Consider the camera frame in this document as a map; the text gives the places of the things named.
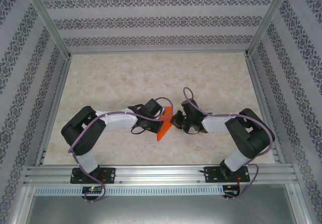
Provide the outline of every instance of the orange triangular block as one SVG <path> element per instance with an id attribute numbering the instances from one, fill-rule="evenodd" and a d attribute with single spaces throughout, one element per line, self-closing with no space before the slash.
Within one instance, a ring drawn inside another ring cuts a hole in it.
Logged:
<path id="1" fill-rule="evenodd" d="M 159 119 L 163 119 L 165 117 L 167 117 L 171 112 L 171 107 L 166 107 L 166 112 L 163 114 L 163 116 L 159 117 Z M 163 138 L 163 136 L 165 135 L 165 133 L 171 128 L 172 124 L 170 123 L 170 120 L 173 116 L 173 113 L 171 114 L 171 116 L 166 119 L 163 124 L 162 127 L 160 129 L 160 131 L 156 134 L 156 139 L 159 142 L 161 140 L 161 138 Z"/>

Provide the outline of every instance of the white cable tray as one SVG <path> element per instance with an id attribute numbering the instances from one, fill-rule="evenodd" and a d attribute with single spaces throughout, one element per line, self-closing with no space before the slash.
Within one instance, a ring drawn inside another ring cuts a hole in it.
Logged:
<path id="1" fill-rule="evenodd" d="M 36 187 L 35 196 L 81 196 L 83 186 Z M 222 185 L 208 186 L 109 186 L 107 196 L 222 195 Z"/>

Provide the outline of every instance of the patterned wallpaper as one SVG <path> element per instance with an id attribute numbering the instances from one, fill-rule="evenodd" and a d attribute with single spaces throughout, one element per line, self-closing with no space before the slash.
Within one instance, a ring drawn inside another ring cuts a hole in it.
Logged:
<path id="1" fill-rule="evenodd" d="M 244 50 L 272 0 L 43 0 L 71 52 Z"/>
<path id="2" fill-rule="evenodd" d="M 29 0 L 0 0 L 0 223 L 34 165 L 64 59 Z"/>
<path id="3" fill-rule="evenodd" d="M 253 55 L 313 223 L 322 223 L 321 9 L 321 0 L 284 0 Z"/>

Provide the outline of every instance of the marble floor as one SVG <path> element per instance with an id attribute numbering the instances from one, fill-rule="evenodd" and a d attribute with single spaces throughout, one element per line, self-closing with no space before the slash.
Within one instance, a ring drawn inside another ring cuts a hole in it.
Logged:
<path id="1" fill-rule="evenodd" d="M 260 110 L 242 53 L 74 55 L 44 159 L 46 165 L 74 164 L 62 127 L 84 106 L 115 111 L 168 97 L 181 110 L 183 87 L 213 113 Z M 129 129 L 105 132 L 93 152 L 105 165 L 219 164 L 235 149 L 228 132 L 188 135 L 172 127 L 160 142 L 156 134 L 133 135 Z M 254 163 L 274 163 L 271 152 Z"/>

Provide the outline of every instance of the black base bracket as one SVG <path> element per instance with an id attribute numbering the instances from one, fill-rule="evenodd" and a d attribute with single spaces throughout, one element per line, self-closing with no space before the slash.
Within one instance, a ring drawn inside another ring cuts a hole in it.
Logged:
<path id="1" fill-rule="evenodd" d="M 103 184 L 114 184 L 115 168 L 97 168 L 91 175 Z M 71 184 L 97 184 L 96 181 L 85 175 L 80 168 L 73 168 L 70 177 Z"/>
<path id="2" fill-rule="evenodd" d="M 231 183 L 231 182 L 250 182 L 250 176 L 248 168 L 246 166 L 241 167 L 236 172 L 233 172 L 232 175 L 226 179 L 220 172 L 220 166 L 207 166 L 204 167 L 203 171 L 200 171 L 205 174 L 206 183 Z"/>

